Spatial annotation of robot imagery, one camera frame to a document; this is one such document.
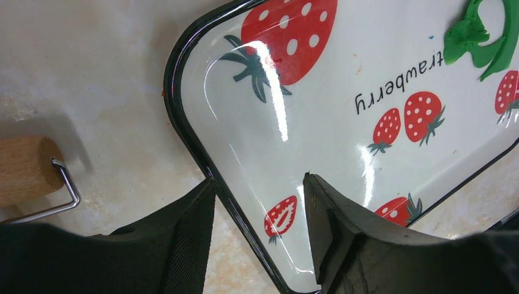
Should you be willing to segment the green dough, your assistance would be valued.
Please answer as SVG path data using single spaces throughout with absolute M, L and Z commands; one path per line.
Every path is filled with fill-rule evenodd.
M 469 53 L 476 68 L 485 68 L 479 80 L 509 68 L 518 43 L 518 1 L 503 0 L 504 26 L 501 36 L 493 43 L 479 15 L 479 0 L 468 1 L 465 14 L 444 35 L 443 58 L 447 65 Z

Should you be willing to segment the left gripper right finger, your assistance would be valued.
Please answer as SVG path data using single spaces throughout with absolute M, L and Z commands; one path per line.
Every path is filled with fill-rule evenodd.
M 394 224 L 306 173 L 305 214 L 323 293 L 517 293 L 518 232 L 444 239 Z

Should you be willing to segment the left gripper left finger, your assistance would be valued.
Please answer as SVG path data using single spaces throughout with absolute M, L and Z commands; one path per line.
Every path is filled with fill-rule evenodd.
M 50 224 L 1 226 L 2 293 L 202 293 L 217 185 L 185 196 L 109 235 Z

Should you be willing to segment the white strawberry tray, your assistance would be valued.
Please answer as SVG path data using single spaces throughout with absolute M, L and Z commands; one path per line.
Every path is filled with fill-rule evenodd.
M 490 40 L 502 1 L 480 1 Z M 318 293 L 303 177 L 409 226 L 518 145 L 518 43 L 444 62 L 468 1 L 232 1 L 165 67 L 171 123 L 280 293 Z

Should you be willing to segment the wooden rolling pin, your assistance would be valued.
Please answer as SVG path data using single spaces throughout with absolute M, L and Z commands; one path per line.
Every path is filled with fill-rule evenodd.
M 20 224 L 76 208 L 80 192 L 63 162 L 62 152 L 47 136 L 25 136 L 1 140 L 1 208 L 41 198 L 66 187 L 71 201 L 26 216 L 2 221 Z

